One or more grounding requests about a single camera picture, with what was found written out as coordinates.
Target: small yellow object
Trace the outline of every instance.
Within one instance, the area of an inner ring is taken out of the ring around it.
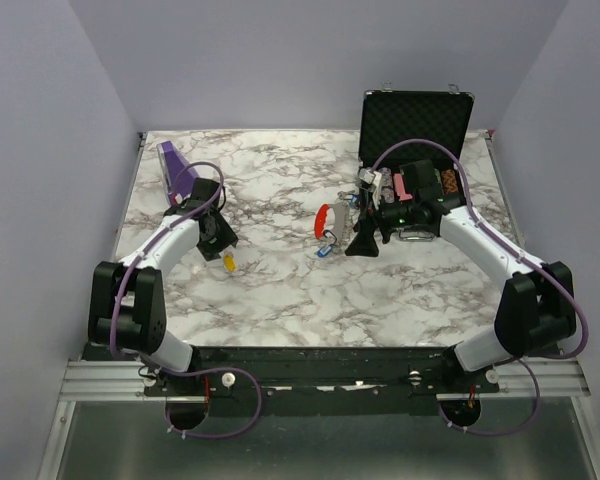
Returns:
[[[226,253],[222,258],[222,261],[224,262],[224,268],[227,269],[227,272],[235,272],[236,262],[233,261],[232,253]]]

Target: cable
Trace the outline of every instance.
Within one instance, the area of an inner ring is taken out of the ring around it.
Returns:
[[[331,230],[329,229],[324,229],[322,231],[322,236],[324,238],[327,238],[327,235],[331,236],[331,238],[333,239],[333,241],[331,242],[331,245],[335,245],[336,243],[338,243],[338,237],[336,237],[336,234],[333,233]]]
[[[196,432],[193,432],[190,430],[180,430],[173,426],[173,423],[171,423],[171,416],[170,416],[171,412],[169,412],[169,409],[165,409],[164,416],[165,416],[165,419],[167,420],[167,422],[169,423],[168,431],[173,430],[173,431],[176,431],[176,432],[182,434],[183,436],[193,437],[193,438],[203,438],[203,439],[207,439],[207,440],[223,440],[223,439],[227,439],[227,438],[237,437],[238,435],[246,432],[247,430],[249,430],[251,427],[253,427],[255,425],[256,421],[260,417],[260,411],[262,410],[262,390],[260,389],[260,384],[258,383],[256,378],[253,375],[251,375],[249,372],[247,372],[246,370],[242,370],[241,368],[235,368],[235,367],[218,367],[218,368],[208,368],[207,370],[199,370],[197,372],[175,372],[173,370],[168,370],[165,368],[163,368],[162,371],[168,373],[169,375],[174,375],[176,377],[198,377],[201,375],[209,375],[211,373],[222,373],[222,372],[238,373],[240,375],[244,375],[251,381],[251,383],[253,383],[253,386],[256,389],[256,396],[258,397],[258,404],[256,405],[256,411],[254,412],[251,419],[243,427],[240,427],[239,429],[237,429],[233,432],[229,432],[229,433],[196,433]]]
[[[191,212],[189,212],[185,215],[182,215],[177,220],[174,220],[167,227],[164,227],[161,230],[159,230],[155,234],[155,236],[151,239],[151,241],[145,245],[145,247],[141,250],[141,252],[138,254],[138,256],[136,256],[136,258],[134,258],[131,261],[131,263],[127,267],[127,271],[124,272],[124,275],[122,276],[122,280],[120,281],[120,287],[118,287],[118,294],[116,295],[116,301],[113,306],[113,314],[111,315],[111,328],[109,330],[109,350],[111,351],[111,355],[116,359],[123,358],[120,351],[118,350],[118,347],[116,346],[117,326],[118,326],[118,319],[120,318],[120,308],[122,306],[122,299],[124,298],[124,296],[126,295],[126,292],[127,292],[127,285],[129,283],[129,279],[131,278],[131,275],[133,274],[133,271],[135,270],[136,266],[138,265],[138,263],[140,263],[142,258],[145,255],[147,255],[151,251],[151,249],[153,247],[155,247],[158,242],[160,242],[160,240],[162,240],[162,238],[168,232],[173,230],[175,227],[177,227],[181,223],[186,222],[190,218],[195,217],[199,213],[205,211],[220,196],[220,192],[222,191],[222,188],[224,186],[224,175],[222,175],[222,171],[220,171],[220,169],[217,166],[215,166],[213,163],[209,163],[209,162],[194,162],[194,163],[190,163],[189,165],[184,167],[182,170],[180,170],[178,175],[176,175],[176,178],[173,182],[173,188],[175,188],[175,185],[177,184],[178,179],[180,179],[180,177],[182,176],[182,174],[184,172],[186,172],[187,170],[189,170],[193,167],[198,167],[198,166],[211,167],[216,172],[218,172],[218,175],[220,176],[220,181],[218,182],[218,188],[213,193],[213,195],[211,195],[211,198],[209,198],[209,200],[204,202],[202,205],[193,209]]]
[[[142,373],[142,369],[146,368],[147,369],[147,373]],[[138,369],[138,376],[140,378],[144,378],[147,380],[155,380],[156,376],[150,372],[149,370],[149,366],[147,365],[142,365],[139,369]]]
[[[414,143],[420,143],[420,144],[429,145],[431,147],[437,148],[438,150],[443,152],[445,155],[447,155],[447,157],[449,157],[453,161],[454,165],[456,166],[456,168],[458,170],[458,173],[460,173],[460,178],[462,180],[462,186],[464,187],[464,195],[467,200],[467,210],[469,211],[469,215],[471,216],[471,219],[474,222],[476,222],[476,225],[484,233],[486,233],[487,236],[491,240],[493,240],[496,244],[498,244],[500,247],[502,247],[506,252],[508,252],[511,255],[513,255],[514,257],[516,257],[518,259],[518,261],[520,263],[522,263],[523,265],[526,265],[527,267],[531,268],[532,270],[534,270],[535,272],[540,274],[542,276],[542,278],[544,278],[556,290],[558,290],[558,292],[560,292],[560,295],[562,295],[569,302],[569,304],[573,307],[573,309],[578,314],[578,318],[580,319],[580,326],[582,328],[582,337],[580,338],[580,343],[578,344],[578,346],[572,352],[562,354],[562,355],[545,355],[545,358],[552,358],[555,360],[566,360],[568,358],[574,358],[574,357],[578,356],[580,353],[582,353],[582,351],[587,346],[587,342],[589,341],[589,322],[587,321],[587,317],[585,316],[584,311],[582,310],[582,308],[580,307],[578,302],[576,302],[575,298],[573,298],[573,295],[571,295],[569,293],[569,291],[567,291],[567,289],[564,288],[560,282],[558,282],[555,278],[553,278],[551,275],[549,275],[547,272],[545,272],[540,265],[536,265],[532,261],[527,260],[523,255],[521,255],[520,251],[516,250],[515,248],[512,248],[507,242],[503,241],[496,234],[495,231],[493,231],[491,228],[487,227],[483,223],[483,221],[480,220],[480,218],[478,217],[478,214],[474,210],[473,202],[471,201],[471,193],[469,191],[469,181],[467,179],[467,175],[464,171],[464,168],[460,164],[460,160],[458,160],[458,158],[449,149],[447,149],[446,147],[444,147],[436,142],[433,142],[431,140],[422,139],[422,138],[412,138],[409,140],[403,140],[402,142],[398,142],[395,145],[392,145],[382,155],[380,155],[380,157],[378,157],[376,162],[371,167],[371,171],[372,172],[375,171],[378,168],[378,166],[382,163],[382,161],[385,158],[387,158],[387,156],[389,154],[391,154],[391,152],[393,152],[394,150],[397,150],[398,148],[404,147],[406,145],[414,144]]]
[[[223,185],[222,186],[222,205],[220,205],[218,207],[218,211],[221,212],[226,204],[227,204],[227,191]]]
[[[536,378],[535,374],[533,373],[533,371],[531,370],[529,365],[527,365],[522,360],[518,360],[518,362],[524,368],[526,368],[527,372],[529,372],[529,375],[531,375],[531,380],[533,380],[533,387],[535,388],[535,391],[536,391],[536,401],[535,401],[535,404],[533,405],[533,411],[531,412],[531,415],[529,416],[529,418],[527,418],[524,421],[524,423],[518,425],[515,428],[512,428],[510,430],[505,430],[502,432],[489,432],[489,431],[485,431],[485,430],[474,430],[472,428],[461,427],[460,425],[456,425],[455,423],[453,423],[451,420],[449,420],[447,415],[444,413],[444,410],[442,409],[442,405],[438,404],[438,412],[440,413],[440,416],[442,417],[444,422],[447,424],[447,427],[453,428],[454,430],[457,430],[459,432],[468,433],[469,435],[476,435],[478,437],[504,437],[507,435],[514,435],[518,432],[521,432],[522,430],[527,428],[529,425],[531,425],[533,423],[533,421],[536,419],[536,417],[538,416],[538,412],[540,412],[540,385],[538,385],[538,379]]]

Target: brown object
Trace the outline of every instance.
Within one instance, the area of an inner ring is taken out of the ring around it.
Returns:
[[[458,182],[456,181],[455,171],[444,170],[440,176],[442,177],[442,190],[445,194],[458,192]]]

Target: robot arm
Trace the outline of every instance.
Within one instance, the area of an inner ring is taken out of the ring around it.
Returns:
[[[197,349],[166,328],[162,280],[194,247],[210,261],[237,244],[238,237],[222,217],[217,198],[205,211],[183,219],[212,198],[218,188],[218,182],[196,178],[189,198],[165,212],[158,229],[142,246],[118,263],[101,262],[96,267],[89,312],[90,341],[109,343],[121,279],[133,267],[116,322],[117,345],[175,372],[197,369]]]
[[[457,246],[502,292],[493,326],[445,352],[443,376],[447,383],[495,363],[552,347],[575,333],[571,305],[542,275],[520,260],[524,257],[541,266],[573,295],[571,272],[565,265],[547,265],[490,227],[500,243],[518,255],[496,242],[479,225],[488,223],[479,215],[476,222],[459,193],[443,195],[431,161],[412,162],[402,167],[401,173],[414,198],[391,204],[373,200],[364,205],[356,225],[358,235],[345,253],[377,256],[376,229],[383,243],[388,243],[394,232],[426,232]],[[362,186],[374,193],[373,183],[363,179]]]

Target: purple block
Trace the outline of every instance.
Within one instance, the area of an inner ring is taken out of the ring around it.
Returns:
[[[178,174],[189,165],[186,158],[173,146],[171,142],[162,142],[158,144],[158,158],[160,159],[160,168],[162,168],[162,185],[169,205],[178,203],[180,200],[191,194],[193,181],[198,178],[195,168],[190,168],[178,179],[177,185],[174,185]]]

